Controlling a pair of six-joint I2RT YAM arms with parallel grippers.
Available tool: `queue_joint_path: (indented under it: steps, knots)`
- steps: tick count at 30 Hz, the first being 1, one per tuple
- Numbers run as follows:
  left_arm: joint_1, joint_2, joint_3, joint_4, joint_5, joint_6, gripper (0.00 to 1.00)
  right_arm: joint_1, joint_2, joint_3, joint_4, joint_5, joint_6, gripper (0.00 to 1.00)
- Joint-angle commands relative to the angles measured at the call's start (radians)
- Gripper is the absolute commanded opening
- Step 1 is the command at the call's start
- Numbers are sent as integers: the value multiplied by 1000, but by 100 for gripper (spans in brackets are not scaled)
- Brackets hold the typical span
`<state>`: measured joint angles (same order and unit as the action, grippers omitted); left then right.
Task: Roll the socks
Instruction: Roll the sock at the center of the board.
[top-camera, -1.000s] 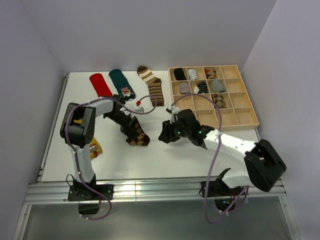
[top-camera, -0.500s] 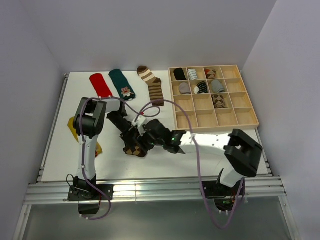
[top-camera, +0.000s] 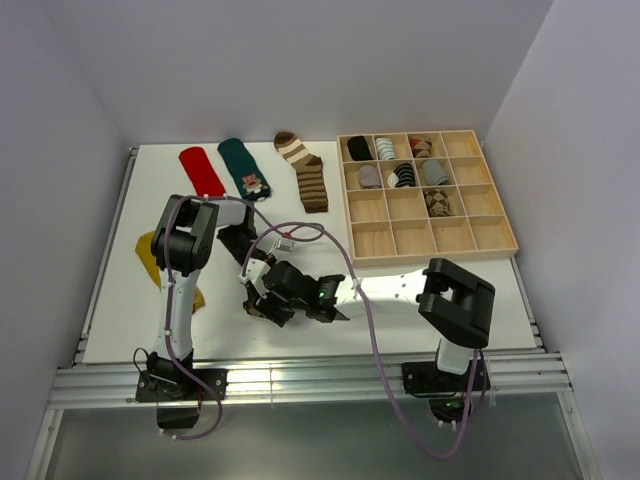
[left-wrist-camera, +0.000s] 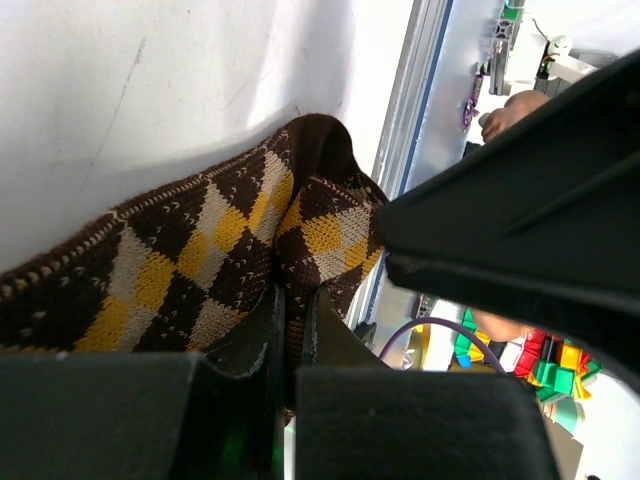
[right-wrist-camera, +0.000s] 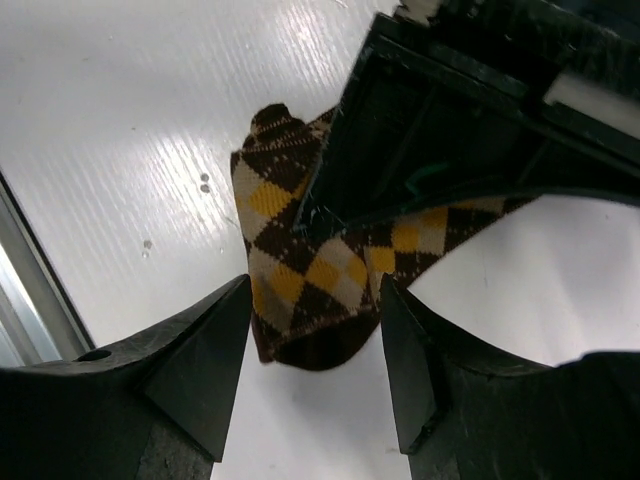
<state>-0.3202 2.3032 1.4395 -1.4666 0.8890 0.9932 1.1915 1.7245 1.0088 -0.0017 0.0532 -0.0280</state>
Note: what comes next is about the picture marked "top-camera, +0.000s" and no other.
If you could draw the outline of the dark brown argyle sock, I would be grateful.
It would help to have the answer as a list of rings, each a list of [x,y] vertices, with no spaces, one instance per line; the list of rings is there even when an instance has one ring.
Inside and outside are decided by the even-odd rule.
[[[268,318],[268,315],[264,312],[263,307],[260,305],[261,300],[262,298],[260,296],[248,298],[243,302],[243,308],[245,312],[253,317]]]

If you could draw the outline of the yellow bear sock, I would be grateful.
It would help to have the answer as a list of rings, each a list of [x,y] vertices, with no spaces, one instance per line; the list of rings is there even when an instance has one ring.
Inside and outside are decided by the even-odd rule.
[[[144,269],[158,289],[161,288],[160,269],[156,265],[156,258],[151,252],[151,243],[154,232],[149,231],[141,235],[135,247],[135,253],[141,261]],[[206,305],[204,296],[199,288],[195,289],[192,312],[195,313]]]

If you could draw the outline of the light brown argyle sock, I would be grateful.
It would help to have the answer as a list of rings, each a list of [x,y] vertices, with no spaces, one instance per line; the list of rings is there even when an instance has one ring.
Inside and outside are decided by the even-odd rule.
[[[452,215],[449,197],[443,189],[429,189],[424,192],[424,200],[430,217],[441,218]]]

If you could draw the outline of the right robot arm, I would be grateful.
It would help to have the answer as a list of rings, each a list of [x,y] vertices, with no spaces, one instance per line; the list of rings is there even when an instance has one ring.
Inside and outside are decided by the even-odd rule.
[[[444,258],[432,259],[424,270],[356,279],[315,279],[287,261],[250,259],[239,279],[247,291],[245,310],[279,327],[297,312],[321,323],[367,313],[420,315],[441,336],[432,370],[446,390],[466,379],[473,354],[489,343],[495,287]]]

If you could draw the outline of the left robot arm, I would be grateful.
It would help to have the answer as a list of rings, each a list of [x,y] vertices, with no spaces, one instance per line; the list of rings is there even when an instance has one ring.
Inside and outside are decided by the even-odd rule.
[[[223,246],[238,264],[246,257],[251,262],[241,277],[247,292],[244,310],[282,327],[287,310],[276,297],[269,297],[260,275],[276,263],[275,257],[250,247],[257,239],[255,207],[249,202],[228,197],[206,200],[173,195],[152,236],[150,251],[160,270],[161,299],[164,312],[150,351],[144,353],[146,368],[140,370],[135,400],[154,401],[222,399],[227,371],[193,368],[192,301],[201,271],[211,256],[214,240]]]

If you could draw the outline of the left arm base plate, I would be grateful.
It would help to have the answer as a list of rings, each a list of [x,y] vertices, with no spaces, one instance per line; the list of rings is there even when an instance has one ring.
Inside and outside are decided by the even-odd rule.
[[[202,385],[191,381],[185,393],[169,393],[162,387],[159,379],[154,379],[144,370],[138,379],[135,393],[135,401],[138,403],[176,402],[176,401],[213,401],[216,398],[223,400],[226,395],[227,376],[229,371],[220,368],[198,369],[194,375],[206,384],[213,393],[210,393]]]

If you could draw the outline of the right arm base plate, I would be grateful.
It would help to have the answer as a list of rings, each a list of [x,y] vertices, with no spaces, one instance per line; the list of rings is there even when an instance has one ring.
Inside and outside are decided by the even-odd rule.
[[[453,397],[465,393],[472,362],[463,375],[437,369],[435,361],[404,362],[401,364],[404,392],[416,398]]]

